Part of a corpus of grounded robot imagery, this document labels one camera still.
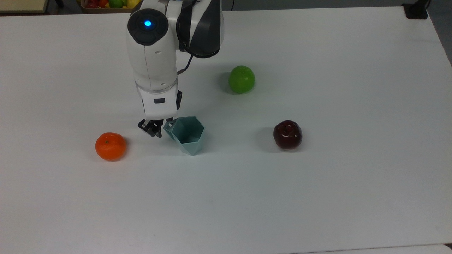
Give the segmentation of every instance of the table surface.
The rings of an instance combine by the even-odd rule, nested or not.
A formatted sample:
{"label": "table surface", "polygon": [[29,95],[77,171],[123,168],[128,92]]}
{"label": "table surface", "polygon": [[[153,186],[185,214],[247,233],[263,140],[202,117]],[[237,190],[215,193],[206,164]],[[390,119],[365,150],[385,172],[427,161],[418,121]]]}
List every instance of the table surface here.
{"label": "table surface", "polygon": [[316,254],[452,254],[445,245],[420,245],[378,249],[355,249],[343,251],[315,252]]}
{"label": "table surface", "polygon": [[0,13],[44,13],[48,0],[1,0]]}
{"label": "table surface", "polygon": [[[279,254],[452,242],[452,68],[401,7],[225,12],[179,77],[196,156],[136,125],[128,14],[0,17],[0,252]],[[178,52],[177,66],[188,56]],[[228,73],[256,85],[233,94]],[[303,130],[279,150],[273,127]],[[101,160],[118,132],[126,156]]]}

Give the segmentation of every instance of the green apple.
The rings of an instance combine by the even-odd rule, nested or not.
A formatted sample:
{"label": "green apple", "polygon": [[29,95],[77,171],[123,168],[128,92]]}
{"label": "green apple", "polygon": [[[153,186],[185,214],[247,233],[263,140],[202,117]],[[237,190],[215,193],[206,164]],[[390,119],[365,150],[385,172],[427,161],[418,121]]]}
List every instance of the green apple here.
{"label": "green apple", "polygon": [[122,8],[122,0],[108,0],[110,8]]}
{"label": "green apple", "polygon": [[229,86],[232,91],[238,94],[250,91],[255,82],[256,78],[254,77],[253,71],[243,65],[232,69],[231,74],[229,75]]}

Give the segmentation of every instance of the hexagonal cup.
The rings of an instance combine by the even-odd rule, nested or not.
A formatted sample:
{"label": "hexagonal cup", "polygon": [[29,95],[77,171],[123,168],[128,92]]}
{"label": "hexagonal cup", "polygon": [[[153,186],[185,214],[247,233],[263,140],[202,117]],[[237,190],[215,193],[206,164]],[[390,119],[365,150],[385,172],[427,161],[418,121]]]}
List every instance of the hexagonal cup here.
{"label": "hexagonal cup", "polygon": [[169,121],[163,129],[176,141],[182,152],[195,155],[201,150],[205,131],[204,126],[195,116]]}

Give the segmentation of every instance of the floor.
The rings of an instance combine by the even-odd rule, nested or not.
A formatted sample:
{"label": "floor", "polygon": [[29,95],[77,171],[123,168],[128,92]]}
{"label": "floor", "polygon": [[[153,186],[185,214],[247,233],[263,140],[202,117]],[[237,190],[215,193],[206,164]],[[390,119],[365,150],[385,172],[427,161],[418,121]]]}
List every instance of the floor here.
{"label": "floor", "polygon": [[[230,10],[233,1],[233,10],[400,6],[402,3],[415,2],[415,0],[223,0],[223,9]],[[63,0],[63,3],[65,6],[59,9],[55,0],[49,0],[47,12],[82,14],[76,0]],[[428,13],[452,65],[452,0],[432,0]]]}

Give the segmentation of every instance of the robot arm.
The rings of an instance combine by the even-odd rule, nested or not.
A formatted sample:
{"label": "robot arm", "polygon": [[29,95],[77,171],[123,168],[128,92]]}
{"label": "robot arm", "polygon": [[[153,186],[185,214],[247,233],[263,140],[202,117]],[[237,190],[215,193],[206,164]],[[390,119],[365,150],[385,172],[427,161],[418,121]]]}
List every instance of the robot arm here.
{"label": "robot arm", "polygon": [[176,50],[199,58],[218,53],[223,40],[221,0],[143,0],[127,24],[127,51],[146,114],[138,125],[161,137],[163,119],[177,116]]}

